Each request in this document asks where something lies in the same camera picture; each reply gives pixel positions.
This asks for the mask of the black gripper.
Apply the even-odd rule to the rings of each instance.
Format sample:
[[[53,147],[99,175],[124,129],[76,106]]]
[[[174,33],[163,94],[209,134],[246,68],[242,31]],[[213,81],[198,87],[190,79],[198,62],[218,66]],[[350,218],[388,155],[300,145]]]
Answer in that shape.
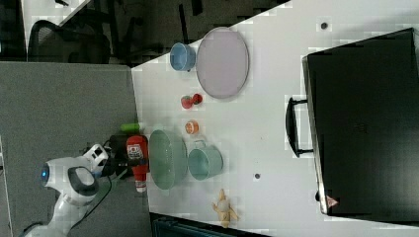
[[[113,175],[120,175],[127,169],[127,166],[136,167],[148,165],[148,159],[130,159],[128,161],[118,159],[108,159],[103,166],[101,176],[110,177]]]

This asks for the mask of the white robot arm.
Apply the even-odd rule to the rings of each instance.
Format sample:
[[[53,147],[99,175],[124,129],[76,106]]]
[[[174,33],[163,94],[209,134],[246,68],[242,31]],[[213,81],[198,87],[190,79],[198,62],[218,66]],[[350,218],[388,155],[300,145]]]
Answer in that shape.
[[[86,218],[112,191],[111,179],[118,169],[140,165],[139,160],[109,161],[83,155],[52,159],[42,166],[41,181],[59,193],[48,223],[28,226],[19,237],[67,237],[70,230]]]

